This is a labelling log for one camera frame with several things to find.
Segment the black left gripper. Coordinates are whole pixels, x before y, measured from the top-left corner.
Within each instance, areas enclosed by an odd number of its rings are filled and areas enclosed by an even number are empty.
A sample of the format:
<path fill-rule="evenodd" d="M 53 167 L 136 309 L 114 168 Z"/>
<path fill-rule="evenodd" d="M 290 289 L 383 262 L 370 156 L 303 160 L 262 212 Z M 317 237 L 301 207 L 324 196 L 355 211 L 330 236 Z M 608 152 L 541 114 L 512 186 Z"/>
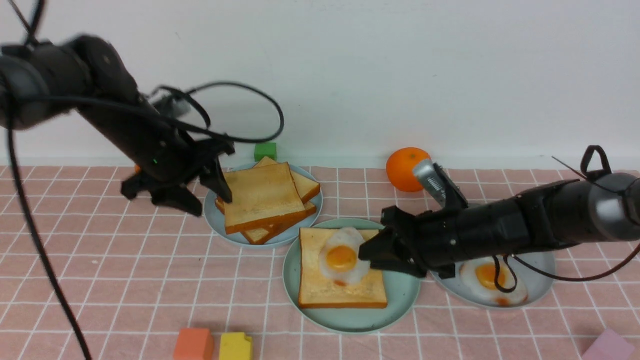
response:
<path fill-rule="evenodd" d="M 134 162 L 141 172 L 125 180 L 121 193 L 134 199 L 141 191 L 149 191 L 156 207 L 172 208 L 194 217 L 202 216 L 202 202 L 184 185 L 198 177 L 199 182 L 225 203 L 233 202 L 233 192 L 222 170 L 220 155 L 234 153 L 233 143 L 206 138 L 194 140 L 185 130 L 159 118 L 146 100 L 127 101 L 125 105 L 140 116 L 127 127 L 133 130 L 131 140 Z"/>

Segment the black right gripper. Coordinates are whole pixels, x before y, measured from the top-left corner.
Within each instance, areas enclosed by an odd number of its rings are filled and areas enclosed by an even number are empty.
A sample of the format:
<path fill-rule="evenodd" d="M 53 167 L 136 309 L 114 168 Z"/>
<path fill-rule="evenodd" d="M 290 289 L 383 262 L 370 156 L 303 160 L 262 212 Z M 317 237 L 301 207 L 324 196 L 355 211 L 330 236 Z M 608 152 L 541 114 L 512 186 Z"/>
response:
<path fill-rule="evenodd" d="M 418 279 L 429 271 L 452 278 L 457 262 L 513 253 L 531 243 L 521 208 L 508 199 L 418 215 L 391 206 L 382 210 L 381 223 L 384 230 L 359 246 L 359 260 Z"/>

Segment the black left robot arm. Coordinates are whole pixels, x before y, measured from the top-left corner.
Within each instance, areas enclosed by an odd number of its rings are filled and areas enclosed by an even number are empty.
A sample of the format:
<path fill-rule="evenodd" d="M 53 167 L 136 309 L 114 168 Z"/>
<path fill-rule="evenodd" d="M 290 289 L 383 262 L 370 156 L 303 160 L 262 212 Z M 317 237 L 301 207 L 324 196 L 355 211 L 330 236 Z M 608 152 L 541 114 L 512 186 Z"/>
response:
<path fill-rule="evenodd" d="M 121 183 L 128 200 L 148 192 L 153 205 L 199 217 L 202 203 L 187 189 L 195 179 L 224 202 L 233 200 L 218 159 L 233 154 L 233 144 L 195 140 L 161 121 L 159 116 L 176 120 L 202 107 L 176 89 L 146 100 L 107 41 L 80 35 L 60 45 L 3 45 L 1 51 L 2 128 L 12 120 L 14 130 L 27 130 L 77 110 L 139 167 Z"/>

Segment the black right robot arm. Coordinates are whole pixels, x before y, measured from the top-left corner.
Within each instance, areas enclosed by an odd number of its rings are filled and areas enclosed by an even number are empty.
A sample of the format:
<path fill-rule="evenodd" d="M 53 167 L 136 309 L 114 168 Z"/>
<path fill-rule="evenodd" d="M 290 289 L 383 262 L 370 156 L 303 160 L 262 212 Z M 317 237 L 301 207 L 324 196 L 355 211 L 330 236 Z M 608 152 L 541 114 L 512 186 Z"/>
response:
<path fill-rule="evenodd" d="M 453 183 L 445 196 L 444 208 L 418 215 L 384 208 L 384 228 L 359 248 L 359 259 L 380 271 L 448 280 L 457 264 L 474 259 L 639 239 L 639 179 L 626 173 L 595 183 L 559 180 L 474 207 Z"/>

